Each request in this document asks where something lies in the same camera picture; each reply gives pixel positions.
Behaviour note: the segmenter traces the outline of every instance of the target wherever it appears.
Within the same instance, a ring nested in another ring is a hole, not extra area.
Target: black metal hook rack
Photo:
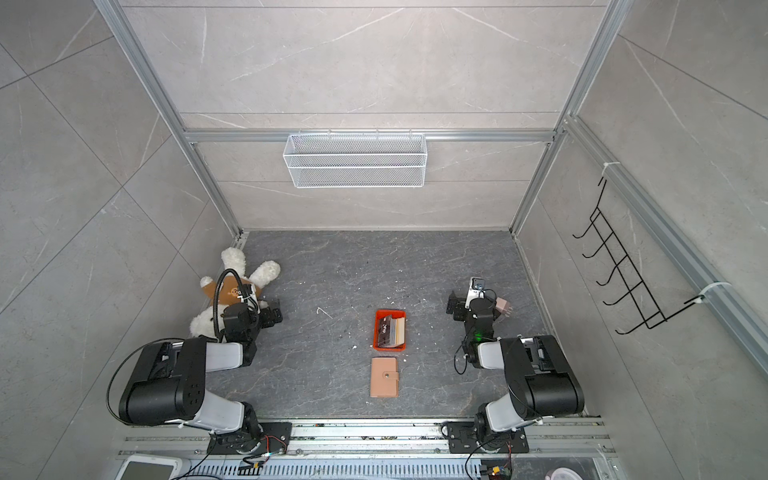
[[[632,299],[632,302],[634,303],[635,307],[637,308],[637,312],[640,314],[640,316],[643,319],[642,322],[638,323],[636,326],[634,326],[633,328],[629,329],[628,331],[626,331],[626,332],[619,332],[618,330],[616,330],[616,333],[618,333],[619,335],[627,335],[628,333],[632,333],[633,331],[637,330],[638,328],[640,328],[643,325],[645,325],[649,330],[650,329],[654,329],[657,326],[659,326],[662,323],[664,323],[667,320],[669,320],[670,318],[672,318],[673,316],[676,316],[678,313],[681,313],[681,312],[691,308],[692,306],[696,305],[697,302],[695,302],[694,300],[703,299],[703,295],[696,295],[694,298],[686,300],[684,302],[683,308],[679,309],[675,313],[672,313],[671,315],[665,315],[664,312],[661,311],[661,308],[659,307],[658,302],[654,298],[654,294],[650,291],[650,289],[648,288],[648,285],[645,283],[645,279],[640,274],[640,271],[637,269],[637,267],[634,265],[634,261],[632,261],[632,258],[629,256],[629,253],[627,252],[627,249],[624,248],[624,244],[621,242],[621,239],[616,234],[616,231],[611,226],[611,223],[608,221],[606,216],[603,215],[602,210],[600,210],[600,201],[603,199],[603,192],[605,192],[605,185],[606,185],[605,177],[602,177],[600,179],[600,182],[598,182],[598,187],[602,186],[602,188],[600,190],[600,196],[598,197],[597,205],[595,205],[594,210],[592,211],[592,213],[589,216],[589,220],[590,220],[589,227],[587,227],[587,229],[581,235],[578,235],[578,236],[573,235],[573,238],[582,238],[584,235],[587,234],[587,232],[589,232],[590,229],[594,228],[594,231],[598,234],[598,236],[600,237],[600,240],[602,240],[602,243],[600,244],[598,249],[595,250],[591,255],[584,255],[583,253],[581,255],[584,258],[592,258],[595,255],[597,255],[598,252],[600,250],[602,250],[603,247],[605,247],[605,250],[608,252],[608,255],[611,257],[611,261],[614,264],[614,268],[611,270],[611,274],[608,276],[608,280],[606,280],[605,283],[600,283],[597,280],[595,280],[595,283],[597,285],[600,285],[600,286],[606,286],[611,281],[611,279],[614,277],[614,273],[619,272],[619,277],[621,277],[621,281],[624,282],[624,286],[627,287],[627,292],[624,295],[622,295],[621,297],[619,297],[618,300],[616,300],[615,302],[611,302],[611,303],[606,303],[605,301],[603,301],[603,304],[608,305],[608,306],[616,305],[617,303],[622,301],[628,295]],[[602,218],[603,221],[605,222],[605,224],[608,225],[608,229],[609,229],[610,233],[606,237],[603,236],[603,234],[600,232],[598,227],[594,224],[595,221],[597,221],[598,218]],[[609,241],[609,239],[611,237],[616,239],[616,241],[618,242],[619,246],[621,247],[621,252],[623,253],[623,255],[621,255],[621,257],[618,260],[616,260],[616,257],[614,256],[613,252],[611,252],[611,249],[608,248],[608,245],[607,245],[607,242]],[[619,265],[621,265],[624,261],[628,261],[630,263],[630,265],[634,269],[634,272],[637,274],[637,278],[640,279],[640,281],[638,283],[636,283],[634,286],[629,286],[629,283],[627,282],[626,277],[624,276],[624,274],[621,272],[621,269],[619,268]],[[648,318],[646,318],[645,314],[643,313],[643,310],[640,308],[640,305],[637,303],[637,299],[634,297],[634,293],[633,293],[637,288],[639,288],[641,286],[643,288],[645,288],[645,290],[648,292],[648,296],[653,301],[654,306],[656,307],[656,311],[652,315],[650,315]],[[656,316],[659,316],[659,315],[661,315],[661,319],[662,320],[660,320],[660,321],[658,321],[658,322],[656,322],[656,323],[654,323],[652,325],[648,323],[653,318],[655,318]]]

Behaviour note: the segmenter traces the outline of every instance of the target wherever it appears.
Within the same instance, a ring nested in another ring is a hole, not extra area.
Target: brown plush bear face
[[[245,280],[245,279],[243,279],[243,283],[251,284],[248,280]],[[256,296],[261,295],[261,288],[254,285],[253,289],[256,292]],[[208,295],[208,298],[211,299],[211,302],[213,302],[215,290],[216,290],[215,281],[210,282],[203,287],[203,292],[205,292],[205,294]],[[219,304],[232,305],[233,303],[240,302],[240,299],[237,298],[238,294],[239,292],[237,291],[237,280],[235,280],[235,277],[231,275],[225,276],[224,282],[221,284],[221,291],[219,292]]]

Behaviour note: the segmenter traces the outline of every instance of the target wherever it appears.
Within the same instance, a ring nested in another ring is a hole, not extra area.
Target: red wire
[[[269,445],[270,437],[272,437],[273,439],[275,439],[275,440],[277,440],[278,442],[282,443],[282,444],[283,444],[283,448],[285,448],[285,452],[288,452],[288,445],[286,445],[286,443],[285,443],[283,440],[280,440],[280,439],[278,439],[278,438],[277,438],[276,436],[274,436],[274,435],[267,435],[267,436],[266,436],[267,445]]]
[[[507,460],[507,463],[504,465],[504,467],[508,467],[512,463],[512,444],[508,442],[507,447],[509,447],[509,460]]]

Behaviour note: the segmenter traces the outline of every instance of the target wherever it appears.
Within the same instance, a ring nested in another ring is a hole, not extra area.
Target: dark gray marble floor
[[[253,404],[261,416],[473,415],[506,392],[500,370],[452,367],[464,336],[445,314],[451,290],[469,277],[513,305],[500,336],[544,333],[523,264],[506,232],[252,232],[244,248],[250,274],[264,260],[283,271],[266,287],[285,320],[262,330],[248,368],[207,375],[207,388]],[[371,348],[374,312],[405,310],[407,348]],[[371,358],[396,356],[400,396],[369,397]]]

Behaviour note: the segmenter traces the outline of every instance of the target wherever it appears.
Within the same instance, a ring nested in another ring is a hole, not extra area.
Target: cable tie
[[[605,163],[603,164],[603,171],[602,171],[602,172],[600,172],[600,176],[601,176],[601,177],[604,177],[604,176],[605,176],[605,169],[606,169],[606,168],[608,168],[608,165],[617,165],[617,164],[620,164],[620,163],[621,163],[621,162],[605,162]]]
[[[705,297],[705,294],[707,293],[707,291],[708,291],[708,290],[710,290],[710,289],[712,289],[712,288],[714,288],[715,286],[719,286],[719,285],[728,285],[728,286],[732,286],[732,285],[731,285],[730,283],[728,283],[728,282],[714,282],[714,283],[710,283],[709,285],[705,286],[705,287],[704,287],[704,288],[703,288],[703,289],[702,289],[702,290],[699,292],[699,297],[698,297],[698,298],[696,298],[696,299],[694,299],[694,303],[703,303],[703,302],[704,302],[704,300],[703,300],[703,299],[704,299],[704,297]]]

